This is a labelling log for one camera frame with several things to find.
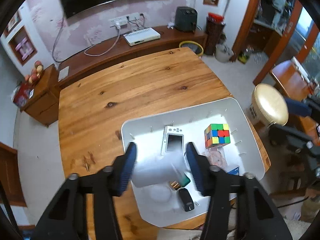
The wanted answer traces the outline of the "clear plastic box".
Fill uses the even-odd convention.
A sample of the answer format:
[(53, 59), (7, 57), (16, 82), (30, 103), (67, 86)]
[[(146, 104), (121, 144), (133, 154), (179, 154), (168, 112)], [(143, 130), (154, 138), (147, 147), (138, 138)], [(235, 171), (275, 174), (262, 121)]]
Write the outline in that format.
[(207, 148), (202, 155), (208, 159), (210, 165), (218, 166), (224, 170), (228, 166), (222, 146)]

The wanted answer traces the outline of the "green small case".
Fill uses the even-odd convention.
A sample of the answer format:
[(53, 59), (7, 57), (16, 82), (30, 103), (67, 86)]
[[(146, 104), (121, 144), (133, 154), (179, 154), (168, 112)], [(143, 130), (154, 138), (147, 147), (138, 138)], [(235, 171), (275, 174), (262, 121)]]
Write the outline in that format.
[(182, 173), (178, 179), (178, 183), (180, 187), (186, 187), (190, 183), (190, 179), (185, 173)]

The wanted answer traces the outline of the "gold round compact case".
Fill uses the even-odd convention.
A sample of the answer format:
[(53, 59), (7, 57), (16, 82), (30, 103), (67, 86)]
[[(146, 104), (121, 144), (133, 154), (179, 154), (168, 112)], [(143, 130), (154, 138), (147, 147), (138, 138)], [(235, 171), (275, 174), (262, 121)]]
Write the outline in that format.
[(284, 126), (289, 119), (289, 110), (284, 97), (273, 86), (260, 83), (252, 93), (252, 109), (257, 119), (269, 126)]

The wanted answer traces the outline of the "colourful rubik's cube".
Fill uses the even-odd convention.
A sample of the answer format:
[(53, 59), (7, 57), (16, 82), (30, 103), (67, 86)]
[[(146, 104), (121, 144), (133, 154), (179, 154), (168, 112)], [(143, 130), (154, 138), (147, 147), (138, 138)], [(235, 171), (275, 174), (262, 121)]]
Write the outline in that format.
[(204, 130), (205, 147), (220, 147), (231, 143), (228, 124), (210, 124)]

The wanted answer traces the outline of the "blue dental floss box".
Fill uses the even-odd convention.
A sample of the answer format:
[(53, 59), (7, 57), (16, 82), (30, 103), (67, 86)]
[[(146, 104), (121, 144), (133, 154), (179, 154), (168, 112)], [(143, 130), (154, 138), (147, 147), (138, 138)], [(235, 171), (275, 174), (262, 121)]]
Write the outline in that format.
[(226, 167), (226, 171), (228, 174), (239, 176), (240, 175), (240, 168), (238, 165), (228, 165)]

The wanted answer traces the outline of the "white handheld game console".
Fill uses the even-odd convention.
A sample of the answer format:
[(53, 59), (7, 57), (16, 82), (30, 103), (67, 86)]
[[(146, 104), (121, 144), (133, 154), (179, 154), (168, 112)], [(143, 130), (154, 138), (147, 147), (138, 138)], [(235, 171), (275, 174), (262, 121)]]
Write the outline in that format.
[(181, 128), (165, 126), (163, 133), (161, 155), (171, 153), (182, 154), (184, 149), (184, 135)]

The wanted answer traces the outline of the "white bottle-shaped plastic piece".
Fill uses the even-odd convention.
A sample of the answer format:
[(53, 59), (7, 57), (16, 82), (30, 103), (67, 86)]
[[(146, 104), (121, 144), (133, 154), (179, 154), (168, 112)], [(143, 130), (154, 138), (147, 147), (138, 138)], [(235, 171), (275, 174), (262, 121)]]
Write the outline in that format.
[(158, 155), (136, 163), (131, 180), (135, 187), (179, 181), (186, 169), (182, 154)]

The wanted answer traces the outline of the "black car key fob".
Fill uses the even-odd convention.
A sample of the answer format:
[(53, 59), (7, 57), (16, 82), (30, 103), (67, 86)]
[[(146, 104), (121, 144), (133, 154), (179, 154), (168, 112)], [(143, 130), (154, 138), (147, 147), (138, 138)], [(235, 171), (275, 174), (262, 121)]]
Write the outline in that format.
[(182, 207), (185, 212), (189, 212), (194, 209), (194, 202), (191, 198), (189, 191), (185, 188), (178, 190), (178, 197), (181, 201)]

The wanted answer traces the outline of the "wooden side chair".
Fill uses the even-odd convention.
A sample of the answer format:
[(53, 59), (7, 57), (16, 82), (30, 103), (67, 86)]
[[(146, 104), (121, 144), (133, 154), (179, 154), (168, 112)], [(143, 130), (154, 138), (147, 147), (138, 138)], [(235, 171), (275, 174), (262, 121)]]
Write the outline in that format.
[(284, 61), (270, 70), (270, 75), (276, 81), (282, 93), (294, 100), (302, 101), (313, 91), (302, 78), (300, 72), (290, 61)]

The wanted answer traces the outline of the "white storage tray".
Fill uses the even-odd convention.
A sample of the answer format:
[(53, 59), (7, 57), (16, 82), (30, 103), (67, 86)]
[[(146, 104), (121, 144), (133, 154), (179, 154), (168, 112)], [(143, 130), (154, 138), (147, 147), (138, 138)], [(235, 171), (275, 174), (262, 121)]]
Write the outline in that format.
[[(182, 129), (184, 146), (188, 142), (193, 142), (197, 151), (202, 154), (206, 149), (204, 130), (210, 124), (229, 126), (231, 143), (223, 147), (227, 164), (238, 165), (240, 174), (250, 172), (257, 180), (263, 179), (266, 170), (259, 147), (244, 112), (234, 98), (127, 120), (121, 127), (122, 142), (124, 148), (127, 148), (130, 142), (136, 144), (136, 163), (141, 162), (161, 155), (164, 128), (171, 125)], [(149, 189), (152, 185), (135, 187), (132, 182), (138, 211), (144, 221), (157, 227), (166, 227), (207, 212), (210, 198), (202, 196), (197, 191), (184, 154), (185, 150), (182, 153), (187, 168), (184, 173), (190, 179), (186, 188), (195, 204), (194, 209), (189, 212), (184, 211), (178, 193), (170, 186), (170, 182), (155, 184), (165, 185), (171, 189), (172, 196), (166, 203), (157, 203), (150, 198)]]

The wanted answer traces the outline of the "yellow oil bottle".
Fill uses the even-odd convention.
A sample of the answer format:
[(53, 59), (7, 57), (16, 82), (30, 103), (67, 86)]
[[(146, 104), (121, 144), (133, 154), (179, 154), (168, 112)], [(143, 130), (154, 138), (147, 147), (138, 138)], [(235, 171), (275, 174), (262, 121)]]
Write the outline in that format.
[(251, 48), (246, 48), (245, 50), (241, 51), (238, 55), (238, 61), (240, 61), (242, 64), (246, 64), (250, 58), (251, 53)]

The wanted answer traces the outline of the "white bucket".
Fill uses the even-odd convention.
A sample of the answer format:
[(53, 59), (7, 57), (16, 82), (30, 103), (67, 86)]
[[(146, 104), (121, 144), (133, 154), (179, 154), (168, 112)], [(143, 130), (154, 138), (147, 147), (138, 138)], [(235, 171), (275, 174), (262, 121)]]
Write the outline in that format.
[(217, 59), (217, 61), (226, 63), (231, 59), (233, 55), (234, 52), (225, 44), (216, 45), (215, 58)]

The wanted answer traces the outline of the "small wooden side cabinet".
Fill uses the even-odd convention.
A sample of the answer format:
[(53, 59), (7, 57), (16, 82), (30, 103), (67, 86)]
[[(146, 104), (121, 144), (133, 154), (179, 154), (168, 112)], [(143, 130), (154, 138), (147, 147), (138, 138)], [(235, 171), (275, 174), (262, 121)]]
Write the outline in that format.
[(33, 96), (20, 109), (33, 119), (49, 126), (58, 120), (60, 89), (56, 87), (58, 71), (54, 64), (43, 71), (38, 83), (33, 87)]

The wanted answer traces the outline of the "yellow-rimmed trash bin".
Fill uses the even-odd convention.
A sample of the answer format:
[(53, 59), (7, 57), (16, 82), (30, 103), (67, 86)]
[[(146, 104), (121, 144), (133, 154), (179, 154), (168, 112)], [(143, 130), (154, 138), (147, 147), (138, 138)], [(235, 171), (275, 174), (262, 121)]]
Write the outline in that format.
[(180, 48), (190, 48), (198, 57), (204, 53), (203, 47), (195, 41), (182, 41), (179, 43)]

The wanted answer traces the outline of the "dark woven tall basket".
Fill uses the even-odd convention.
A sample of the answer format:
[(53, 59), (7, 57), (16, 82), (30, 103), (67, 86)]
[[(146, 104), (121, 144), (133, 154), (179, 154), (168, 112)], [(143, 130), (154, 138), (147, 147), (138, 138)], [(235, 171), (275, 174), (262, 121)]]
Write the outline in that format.
[(213, 55), (216, 52), (216, 45), (225, 27), (224, 17), (212, 12), (208, 13), (206, 22), (207, 40), (204, 47), (204, 54)]

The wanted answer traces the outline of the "red gift box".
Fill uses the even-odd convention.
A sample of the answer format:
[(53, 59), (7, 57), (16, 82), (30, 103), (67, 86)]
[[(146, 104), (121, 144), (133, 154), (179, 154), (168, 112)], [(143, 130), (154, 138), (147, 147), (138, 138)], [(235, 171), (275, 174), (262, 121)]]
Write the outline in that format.
[(12, 102), (18, 108), (22, 108), (29, 100), (32, 88), (32, 85), (27, 82), (20, 83), (13, 91), (11, 96)]

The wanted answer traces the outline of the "peach fruit ornament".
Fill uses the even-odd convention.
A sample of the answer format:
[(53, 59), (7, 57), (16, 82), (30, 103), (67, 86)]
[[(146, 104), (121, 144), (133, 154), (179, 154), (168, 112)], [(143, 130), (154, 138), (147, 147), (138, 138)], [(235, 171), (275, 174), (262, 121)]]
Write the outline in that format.
[(31, 85), (35, 85), (41, 78), (42, 72), (44, 70), (41, 61), (36, 61), (34, 67), (31, 70), (30, 75), (25, 76), (25, 81)]

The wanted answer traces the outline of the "brown wooden tv cabinet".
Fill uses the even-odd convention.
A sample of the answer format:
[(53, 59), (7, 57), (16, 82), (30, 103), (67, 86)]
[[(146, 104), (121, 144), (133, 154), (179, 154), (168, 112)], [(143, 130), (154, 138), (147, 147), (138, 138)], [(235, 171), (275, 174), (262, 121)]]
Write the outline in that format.
[(205, 32), (199, 29), (191, 33), (168, 29), (166, 26), (154, 27), (154, 29), (161, 35), (161, 38), (158, 40), (131, 47), (123, 37), (120, 37), (117, 44), (111, 48), (108, 53), (99, 57), (87, 56), (83, 51), (71, 56), (59, 65), (59, 71), (68, 68), (68, 74), (65, 78), (57, 82), (56, 87), (64, 89), (84, 77), (115, 64), (140, 56), (178, 48), (182, 41), (195, 41), (201, 46), (204, 46), (207, 40)]

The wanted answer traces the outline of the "white set-top box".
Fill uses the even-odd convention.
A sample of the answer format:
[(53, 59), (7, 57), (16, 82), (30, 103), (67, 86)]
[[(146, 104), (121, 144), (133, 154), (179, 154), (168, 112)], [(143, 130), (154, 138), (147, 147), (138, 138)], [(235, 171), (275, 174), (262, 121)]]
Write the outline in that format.
[(149, 41), (158, 40), (161, 38), (160, 33), (153, 28), (145, 28), (138, 31), (133, 31), (123, 35), (129, 46), (135, 46)]

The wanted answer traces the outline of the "dark green air fryer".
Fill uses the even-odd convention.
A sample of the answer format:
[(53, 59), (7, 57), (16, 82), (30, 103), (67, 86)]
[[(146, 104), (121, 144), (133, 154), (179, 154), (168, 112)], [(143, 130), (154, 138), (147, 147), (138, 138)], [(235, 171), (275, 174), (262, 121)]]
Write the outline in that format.
[(175, 28), (182, 32), (195, 32), (197, 26), (197, 11), (191, 7), (177, 7)]

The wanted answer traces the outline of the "pink items in niche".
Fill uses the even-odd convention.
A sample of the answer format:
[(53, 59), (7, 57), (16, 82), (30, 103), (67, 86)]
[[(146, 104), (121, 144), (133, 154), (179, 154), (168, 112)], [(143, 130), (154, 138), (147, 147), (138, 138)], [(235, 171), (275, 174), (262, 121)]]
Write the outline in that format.
[(25, 37), (20, 43), (17, 44), (15, 50), (20, 53), (21, 60), (24, 61), (33, 53), (34, 48), (31, 42)]

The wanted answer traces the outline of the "white wall power strip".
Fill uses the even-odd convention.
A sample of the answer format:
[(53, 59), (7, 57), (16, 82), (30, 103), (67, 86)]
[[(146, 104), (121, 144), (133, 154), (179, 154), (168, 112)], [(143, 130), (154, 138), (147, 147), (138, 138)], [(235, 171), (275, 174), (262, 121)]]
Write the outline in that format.
[(143, 16), (139, 12), (117, 16), (108, 20), (110, 27), (115, 27), (117, 23), (119, 23), (120, 26), (125, 26), (127, 24), (137, 26), (140, 25), (140, 21), (143, 22)]

